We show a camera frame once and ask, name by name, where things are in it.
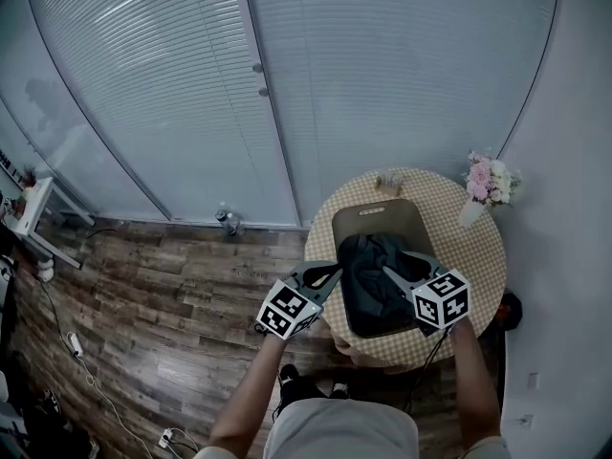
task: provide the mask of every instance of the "person's arm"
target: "person's arm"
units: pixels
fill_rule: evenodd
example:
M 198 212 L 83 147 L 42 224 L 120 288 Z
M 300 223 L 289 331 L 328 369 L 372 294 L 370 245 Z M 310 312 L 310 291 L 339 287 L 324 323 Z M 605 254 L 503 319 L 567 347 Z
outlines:
M 457 407 L 466 450 L 487 437 L 500 436 L 499 403 L 470 320 L 464 317 L 450 332 L 457 373 Z
M 209 446 L 224 448 L 238 459 L 247 457 L 266 415 L 286 344 L 276 335 L 266 336 L 247 374 L 221 410 Z

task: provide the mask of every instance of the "white shirt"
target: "white shirt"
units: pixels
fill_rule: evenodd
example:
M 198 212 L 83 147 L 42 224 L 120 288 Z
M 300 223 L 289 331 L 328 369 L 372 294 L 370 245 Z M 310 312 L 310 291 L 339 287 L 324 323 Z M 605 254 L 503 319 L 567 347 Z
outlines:
M 264 459 L 418 459 L 414 421 L 399 409 L 353 400 L 313 398 L 288 405 L 273 425 Z M 501 437 L 474 445 L 466 459 L 511 459 Z M 204 448 L 194 459 L 236 459 Z

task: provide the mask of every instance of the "white cable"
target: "white cable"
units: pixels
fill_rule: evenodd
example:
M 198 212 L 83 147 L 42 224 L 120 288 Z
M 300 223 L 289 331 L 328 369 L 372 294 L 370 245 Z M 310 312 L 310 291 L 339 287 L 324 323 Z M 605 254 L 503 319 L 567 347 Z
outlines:
M 83 364 L 83 367 L 85 367 L 85 371 L 87 372 L 87 377 L 85 378 L 85 381 L 87 381 L 87 384 L 90 386 L 93 386 L 96 391 L 102 395 L 102 398 L 104 398 L 104 400 L 106 400 L 109 405 L 111 405 L 113 407 L 113 411 L 115 412 L 115 415 L 117 415 L 117 420 L 119 420 L 119 425 L 121 425 L 121 427 L 127 432 L 129 433 L 132 437 L 134 437 L 136 440 L 140 441 L 142 446 L 144 447 L 144 449 L 146 450 L 146 453 L 149 455 L 150 459 L 153 459 L 153 456 L 151 455 L 151 451 L 149 450 L 149 448 L 146 446 L 146 443 L 144 442 L 143 439 L 141 439 L 138 435 L 136 435 L 135 433 L 131 432 L 130 430 L 128 430 L 125 425 L 123 424 L 123 422 L 121 421 L 121 417 L 119 416 L 119 413 L 117 411 L 117 409 L 115 408 L 115 405 L 113 404 L 112 401 L 110 401 L 108 399 L 108 397 L 102 393 L 101 389 L 98 387 L 98 383 L 96 382 L 96 379 L 94 378 L 93 374 L 91 372 L 89 372 L 89 369 L 87 368 L 87 364 L 85 363 L 85 361 L 81 358 L 81 357 L 76 357 L 76 359 L 80 360 L 80 363 Z M 174 453 L 174 455 L 176 455 L 177 457 L 179 457 L 179 455 L 174 452 L 174 450 L 172 450 L 172 452 Z
M 179 459 L 183 459 L 183 457 L 181 457 L 179 454 L 177 454 L 177 453 L 174 451 L 174 449 L 173 449 L 173 448 L 170 446 L 170 444 L 168 444 L 168 445 L 166 446 L 166 448 L 169 448 L 169 449 L 170 449 L 170 452 L 172 452 L 172 453 L 173 453 L 175 456 L 177 456 Z
M 190 440 L 190 441 L 193 443 L 193 446 L 195 447 L 195 449 L 196 449 L 198 452 L 200 451 L 200 448 L 198 448 L 198 445 L 197 445 L 197 444 L 195 443 L 195 441 L 194 441 L 194 440 L 191 438 L 191 435 L 189 435 L 187 432 L 185 432 L 184 430 L 181 430 L 180 428 L 171 428 L 170 430 L 177 430 L 177 431 L 179 431 L 179 432 L 182 432 L 182 433 L 185 435 L 185 437 L 186 437 L 187 439 L 189 439 L 189 440 Z

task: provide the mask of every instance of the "window blinds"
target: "window blinds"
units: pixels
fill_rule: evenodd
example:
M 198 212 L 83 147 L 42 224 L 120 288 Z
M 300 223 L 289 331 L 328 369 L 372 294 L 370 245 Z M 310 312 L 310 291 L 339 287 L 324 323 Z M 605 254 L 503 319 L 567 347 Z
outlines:
M 32 0 L 88 117 L 174 219 L 292 224 L 236 0 Z
M 302 220 L 365 170 L 496 153 L 555 0 L 251 0 Z
M 78 109 L 49 57 L 29 1 L 0 0 L 0 29 L 0 143 L 3 149 L 15 147 L 11 160 L 35 166 L 41 176 L 56 176 L 102 216 L 164 219 Z M 42 159 L 48 167 L 39 169 Z

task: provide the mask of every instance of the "round table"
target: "round table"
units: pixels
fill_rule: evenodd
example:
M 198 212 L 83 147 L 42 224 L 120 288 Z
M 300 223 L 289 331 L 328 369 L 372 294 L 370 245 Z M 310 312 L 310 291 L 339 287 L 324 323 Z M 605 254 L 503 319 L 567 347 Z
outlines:
M 436 258 L 448 269 L 457 269 L 470 282 L 470 320 L 476 335 L 480 335 L 497 311 L 506 282 L 506 256 L 495 223 L 484 212 L 470 228 L 461 228 L 457 219 L 468 199 L 464 188 L 424 170 L 396 168 L 393 172 L 403 177 L 400 198 L 409 199 L 421 212 Z M 323 204 L 308 235 L 306 260 L 337 260 L 332 218 L 338 210 L 395 199 L 375 189 L 377 176 L 373 171 L 351 180 Z M 362 339 L 348 327 L 340 284 L 324 306 L 323 318 L 331 327 L 337 348 L 351 356 L 356 365 L 400 365 L 402 370 L 423 365 L 442 335 L 438 331 L 426 339 L 419 329 L 413 329 L 386 337 Z M 451 355 L 447 339 L 434 360 Z

